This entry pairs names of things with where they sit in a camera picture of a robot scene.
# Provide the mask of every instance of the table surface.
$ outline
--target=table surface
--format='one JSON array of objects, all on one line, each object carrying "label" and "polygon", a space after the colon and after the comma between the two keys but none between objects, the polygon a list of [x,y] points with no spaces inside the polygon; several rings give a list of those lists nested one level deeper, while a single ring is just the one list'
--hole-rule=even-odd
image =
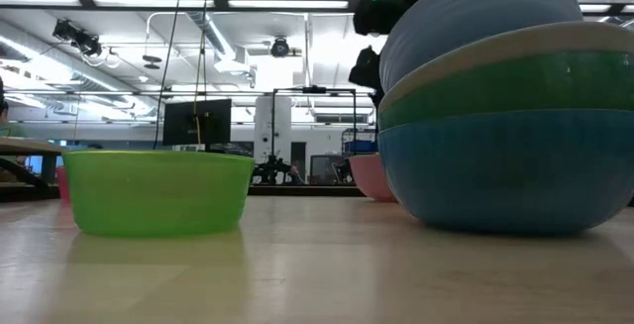
[{"label": "table surface", "polygon": [[46,141],[0,137],[0,155],[14,153],[32,155],[48,153],[60,155],[62,152],[64,152],[63,147],[56,146]]},{"label": "table surface", "polygon": [[241,230],[80,233],[0,207],[0,323],[634,323],[634,209],[571,238],[429,229],[364,198],[251,197]]}]

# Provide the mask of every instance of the green bowl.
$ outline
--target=green bowl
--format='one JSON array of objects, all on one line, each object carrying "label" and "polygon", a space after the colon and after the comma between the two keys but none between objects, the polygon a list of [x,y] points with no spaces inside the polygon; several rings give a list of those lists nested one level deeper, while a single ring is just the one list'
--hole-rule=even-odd
[{"label": "green bowl", "polygon": [[448,116],[549,109],[634,110],[634,33],[575,22],[476,42],[404,77],[385,95],[378,121],[387,130]]},{"label": "green bowl", "polygon": [[77,226],[104,236],[176,236],[234,229],[254,160],[189,152],[63,155]]}]

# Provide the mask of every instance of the computer monitor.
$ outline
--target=computer monitor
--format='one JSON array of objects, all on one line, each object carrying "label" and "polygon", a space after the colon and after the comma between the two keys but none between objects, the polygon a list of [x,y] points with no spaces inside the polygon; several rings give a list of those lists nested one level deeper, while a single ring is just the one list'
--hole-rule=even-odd
[{"label": "computer monitor", "polygon": [[195,145],[198,142],[203,145],[231,142],[231,100],[198,101],[196,114],[193,102],[165,105],[163,145]]}]

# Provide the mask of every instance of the wire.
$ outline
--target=wire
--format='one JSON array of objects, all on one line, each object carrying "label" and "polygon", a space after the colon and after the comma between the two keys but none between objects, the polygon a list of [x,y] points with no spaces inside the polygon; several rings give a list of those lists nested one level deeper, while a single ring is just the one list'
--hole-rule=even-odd
[{"label": "wire", "polygon": [[44,55],[44,54],[46,54],[46,53],[48,53],[48,52],[52,51],[53,49],[55,49],[55,48],[57,48],[57,47],[61,46],[61,45],[62,45],[62,44],[64,44],[64,43],[66,43],[66,42],[59,42],[59,43],[55,43],[55,44],[53,44],[50,48],[46,49],[45,51],[43,51],[43,52],[41,52],[41,53],[39,53],[39,54],[37,54],[37,55],[35,55],[35,56],[33,56],[33,57],[29,57],[29,58],[25,59],[25,60],[24,60],[24,61],[22,61],[22,62],[23,62],[23,63],[27,63],[27,62],[29,62],[29,61],[32,61],[34,58],[36,58],[36,57],[38,57],[38,56],[42,56],[42,55]]},{"label": "wire", "polygon": [[158,106],[157,106],[157,131],[155,133],[155,145],[153,150],[157,148],[159,144],[159,121],[160,121],[160,102],[162,101],[162,93],[165,90],[165,79],[167,78],[167,68],[169,67],[169,57],[171,56],[171,49],[174,44],[174,34],[176,32],[176,21],[178,20],[178,10],[180,9],[180,0],[176,0],[176,10],[174,11],[174,21],[171,26],[171,36],[169,36],[169,46],[167,47],[167,58],[165,59],[165,69],[162,72],[162,80],[160,81],[160,93],[158,94]]},{"label": "wire", "polygon": [[207,28],[207,0],[205,0],[205,4],[202,12],[203,27],[200,32],[200,54],[198,55],[198,67],[196,68],[196,92],[194,94],[194,119],[196,120],[196,135],[198,137],[198,146],[202,146],[202,138],[200,136],[200,120],[198,119],[197,112],[197,102],[198,102],[198,86],[200,83],[200,61],[202,60],[203,66],[203,81],[205,83],[205,100],[207,99],[207,52],[205,51],[207,42],[205,40],[205,28]]}]

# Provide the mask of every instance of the fluorescent light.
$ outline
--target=fluorescent light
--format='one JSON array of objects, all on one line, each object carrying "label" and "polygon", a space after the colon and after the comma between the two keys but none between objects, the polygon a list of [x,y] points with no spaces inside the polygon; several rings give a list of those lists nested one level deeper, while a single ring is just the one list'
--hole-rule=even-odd
[{"label": "fluorescent light", "polygon": [[0,0],[0,5],[76,7],[81,6],[81,2],[79,0]]},{"label": "fluorescent light", "polygon": [[328,0],[231,0],[229,7],[232,8],[348,8],[348,1],[328,1]]},{"label": "fluorescent light", "polygon": [[[205,0],[94,0],[99,7],[125,7],[125,8],[204,8]],[[214,1],[207,0],[207,8],[215,6]]]},{"label": "fluorescent light", "polygon": [[608,9],[610,9],[610,5],[579,5],[579,7],[581,8],[582,12],[587,12],[587,13],[601,13],[601,12],[607,12]]},{"label": "fluorescent light", "polygon": [[54,120],[25,120],[25,121],[9,121],[9,123],[25,123],[25,124],[62,124],[63,121]]},{"label": "fluorescent light", "polygon": [[47,108],[45,104],[30,97],[29,95],[8,95],[6,99],[9,101],[21,103],[26,106],[37,107],[37,108]]},{"label": "fluorescent light", "polygon": [[81,85],[82,80],[39,80],[42,84],[46,85]]},{"label": "fluorescent light", "polygon": [[132,91],[80,91],[80,95],[103,95],[103,96],[122,96],[132,95]]},{"label": "fluorescent light", "polygon": [[4,92],[5,95],[23,95],[23,94],[32,94],[32,95],[65,95],[66,91],[55,91],[55,90],[25,90],[25,91],[7,91]]}]

